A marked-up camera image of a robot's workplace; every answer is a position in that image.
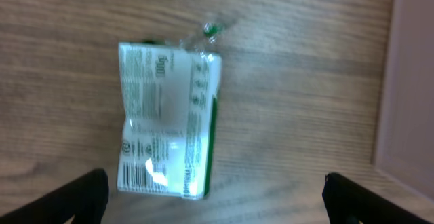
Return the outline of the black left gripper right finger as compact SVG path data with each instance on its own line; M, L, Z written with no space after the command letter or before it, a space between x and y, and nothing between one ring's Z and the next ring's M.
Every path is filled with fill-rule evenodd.
M325 176L322 198L331 224L429 224L336 172Z

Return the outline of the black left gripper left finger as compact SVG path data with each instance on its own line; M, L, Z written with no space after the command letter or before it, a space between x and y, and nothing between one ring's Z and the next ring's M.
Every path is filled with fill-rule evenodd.
M109 201L109 178L102 168L1 216L2 223L100 223Z

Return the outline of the green white soap packet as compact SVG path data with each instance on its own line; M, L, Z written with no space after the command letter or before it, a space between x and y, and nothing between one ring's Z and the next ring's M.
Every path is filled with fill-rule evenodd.
M223 65L207 46L225 28L209 22L177 44L118 45L125 111L119 191L191 200L207 195Z

